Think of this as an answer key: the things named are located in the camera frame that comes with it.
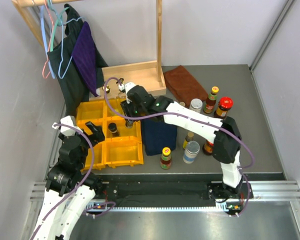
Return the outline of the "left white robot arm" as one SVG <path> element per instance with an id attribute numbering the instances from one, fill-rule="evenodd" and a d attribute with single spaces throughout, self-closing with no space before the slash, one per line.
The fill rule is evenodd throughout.
<path id="1" fill-rule="evenodd" d="M 71 116 L 52 125 L 60 131 L 62 143 L 57 163 L 47 174 L 32 240 L 68 240 L 86 205 L 103 194 L 101 178 L 90 169 L 86 174 L 81 171 L 88 153 L 105 140 L 105 135 L 102 126 L 91 121 L 85 125 L 91 134 L 76 126 Z"/>

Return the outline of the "clear oil bottle gold cap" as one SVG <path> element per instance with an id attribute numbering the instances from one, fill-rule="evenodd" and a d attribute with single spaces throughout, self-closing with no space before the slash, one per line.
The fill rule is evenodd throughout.
<path id="1" fill-rule="evenodd" d="M 118 81 L 116 82 L 116 84 L 118 87 L 118 94 L 115 97 L 115 100 L 121 107 L 122 111 L 124 112 L 124 109 L 127 105 L 126 88 L 125 88 L 124 79 L 119 78 Z"/>

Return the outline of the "black cap spice jar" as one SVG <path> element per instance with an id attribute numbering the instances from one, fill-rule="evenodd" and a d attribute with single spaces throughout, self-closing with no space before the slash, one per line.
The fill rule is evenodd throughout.
<path id="1" fill-rule="evenodd" d="M 134 125 L 134 122 L 135 122 L 134 120 L 126 119 L 125 120 L 125 127 L 127 129 L 131 129 Z"/>
<path id="2" fill-rule="evenodd" d="M 110 133 L 112 134 L 113 137 L 119 137 L 120 136 L 118 127 L 114 122 L 111 122 L 108 125 L 108 129 L 109 129 L 109 131 L 110 131 Z"/>

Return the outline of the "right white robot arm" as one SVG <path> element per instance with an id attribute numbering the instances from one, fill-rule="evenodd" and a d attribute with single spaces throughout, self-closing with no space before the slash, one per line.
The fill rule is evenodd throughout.
<path id="1" fill-rule="evenodd" d="M 201 136 L 213 145 L 212 156 L 220 162 L 224 194 L 235 198 L 241 193 L 243 177 L 239 168 L 242 137 L 233 118 L 213 118 L 183 107 L 169 97 L 155 98 L 143 86 L 133 82 L 126 83 L 120 90 L 126 97 L 121 108 L 127 123 L 151 119 Z"/>

